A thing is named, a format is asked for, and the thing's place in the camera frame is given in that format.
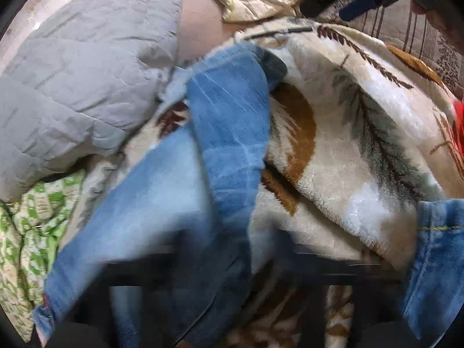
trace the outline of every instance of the yellow stitching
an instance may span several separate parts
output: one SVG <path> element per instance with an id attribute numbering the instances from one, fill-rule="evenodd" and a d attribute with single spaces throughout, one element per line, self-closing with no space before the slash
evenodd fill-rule
<path id="1" fill-rule="evenodd" d="M 451 230 L 451 229 L 461 229 L 464 228 L 464 225 L 456 225 L 456 226 L 420 226 L 418 229 L 419 230 Z"/>

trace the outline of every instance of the green checkered cloth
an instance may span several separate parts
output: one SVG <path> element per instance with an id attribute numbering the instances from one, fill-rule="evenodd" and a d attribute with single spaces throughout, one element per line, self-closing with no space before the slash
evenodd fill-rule
<path id="1" fill-rule="evenodd" d="M 81 193 L 84 170 L 38 182 L 15 203 L 0 202 L 0 305 L 25 341 L 32 309 Z"/>

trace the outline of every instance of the blue jeans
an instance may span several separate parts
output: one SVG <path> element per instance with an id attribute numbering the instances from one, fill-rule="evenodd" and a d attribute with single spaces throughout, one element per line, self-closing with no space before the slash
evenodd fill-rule
<path id="1" fill-rule="evenodd" d="M 175 342 L 209 347 L 221 338 L 250 288 L 247 227 L 268 142 L 268 96 L 285 73 L 283 62 L 251 44 L 195 66 L 187 85 L 192 122 L 147 153 L 58 254 L 45 281 L 47 305 L 33 311 L 47 339 L 105 262 L 154 252 L 167 231 L 185 227 L 198 254 L 159 301 Z M 136 289 L 112 296 L 121 345 L 137 347 Z"/>
<path id="2" fill-rule="evenodd" d="M 418 205 L 416 255 L 402 315 L 430 347 L 449 328 L 464 303 L 464 200 Z"/>

